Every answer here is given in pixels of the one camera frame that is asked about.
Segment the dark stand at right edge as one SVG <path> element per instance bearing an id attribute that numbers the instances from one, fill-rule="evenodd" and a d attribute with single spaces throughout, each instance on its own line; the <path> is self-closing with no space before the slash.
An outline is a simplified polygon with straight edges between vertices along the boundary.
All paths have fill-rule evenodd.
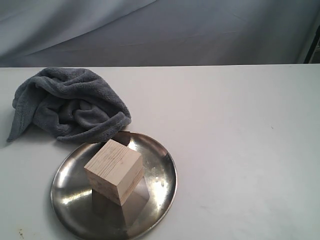
<path id="1" fill-rule="evenodd" d="M 315 33 L 315 36 L 314 36 L 312 43 L 311 43 L 311 46 L 310 46 L 310 48 L 306 54 L 306 57 L 303 61 L 304 64 L 309 64 L 311 62 L 313 55 L 316 51 L 317 45 L 319 43 L 319 40 L 320 40 L 320 28 L 318 28 Z"/>

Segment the round stainless steel plate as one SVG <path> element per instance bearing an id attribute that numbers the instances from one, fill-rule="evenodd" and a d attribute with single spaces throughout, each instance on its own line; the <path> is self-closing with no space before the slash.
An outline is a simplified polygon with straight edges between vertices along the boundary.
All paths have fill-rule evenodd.
<path id="1" fill-rule="evenodd" d="M 167 151 L 153 138 L 128 131 L 115 140 L 141 153 L 144 175 L 124 205 L 93 190 L 85 164 L 102 147 L 84 143 L 66 157 L 50 189 L 60 223 L 80 240 L 133 240 L 154 228 L 169 211 L 177 190 L 177 170 Z"/>

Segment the grey terry towel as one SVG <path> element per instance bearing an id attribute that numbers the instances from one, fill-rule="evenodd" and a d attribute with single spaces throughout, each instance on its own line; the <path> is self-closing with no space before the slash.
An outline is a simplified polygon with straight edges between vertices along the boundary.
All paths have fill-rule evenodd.
<path id="1" fill-rule="evenodd" d="M 107 142 L 132 122 L 129 109 L 98 74 L 46 67 L 15 91 L 8 142 L 35 125 L 69 143 Z"/>

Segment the grey fabric backdrop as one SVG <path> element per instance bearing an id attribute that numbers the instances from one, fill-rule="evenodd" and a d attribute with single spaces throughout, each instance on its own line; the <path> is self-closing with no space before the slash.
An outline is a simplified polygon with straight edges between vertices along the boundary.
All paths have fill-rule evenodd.
<path id="1" fill-rule="evenodd" d="M 301 63 L 317 0 L 3 0 L 2 67 Z"/>

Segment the wooden cube block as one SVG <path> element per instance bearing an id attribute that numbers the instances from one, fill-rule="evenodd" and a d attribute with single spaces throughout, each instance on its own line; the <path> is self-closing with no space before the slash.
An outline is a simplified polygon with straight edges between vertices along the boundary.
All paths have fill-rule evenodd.
<path id="1" fill-rule="evenodd" d="M 144 175 L 143 156 L 110 139 L 84 170 L 93 190 L 123 206 Z"/>

